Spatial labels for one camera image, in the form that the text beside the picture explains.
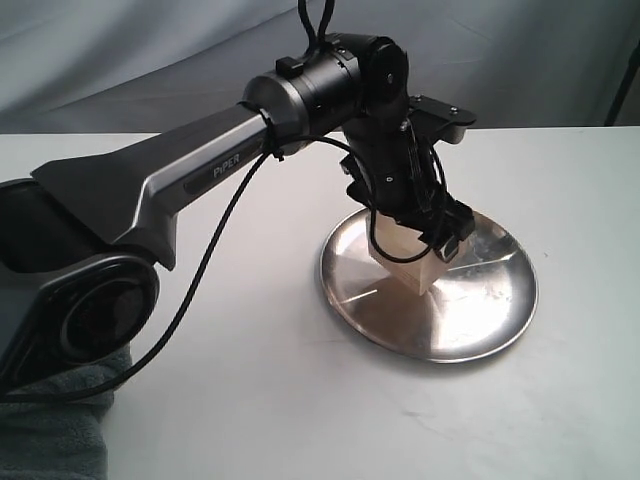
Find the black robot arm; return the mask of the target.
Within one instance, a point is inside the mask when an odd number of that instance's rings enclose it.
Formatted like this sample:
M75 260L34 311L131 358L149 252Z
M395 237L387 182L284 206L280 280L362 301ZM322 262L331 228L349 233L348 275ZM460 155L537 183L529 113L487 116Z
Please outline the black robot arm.
M257 172L341 129L348 195L373 223L415 230L450 260L474 226L448 192L435 144L476 117L407 89L406 52L387 37L316 34L305 54L253 78L236 105L99 155L47 162L1 186L1 400L68 402L27 387L95 363L143 328L172 269L178 213L244 170Z

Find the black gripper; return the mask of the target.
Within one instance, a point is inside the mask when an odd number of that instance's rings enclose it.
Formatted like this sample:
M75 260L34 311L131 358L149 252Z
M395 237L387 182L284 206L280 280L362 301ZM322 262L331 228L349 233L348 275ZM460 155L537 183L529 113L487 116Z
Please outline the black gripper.
M343 126L351 158L343 165L354 178L348 195L372 214L391 217L398 225L420 232L426 250L450 263L474 230L466 204L448 192L436 143L420 136L408 117L385 131L373 118L356 118Z

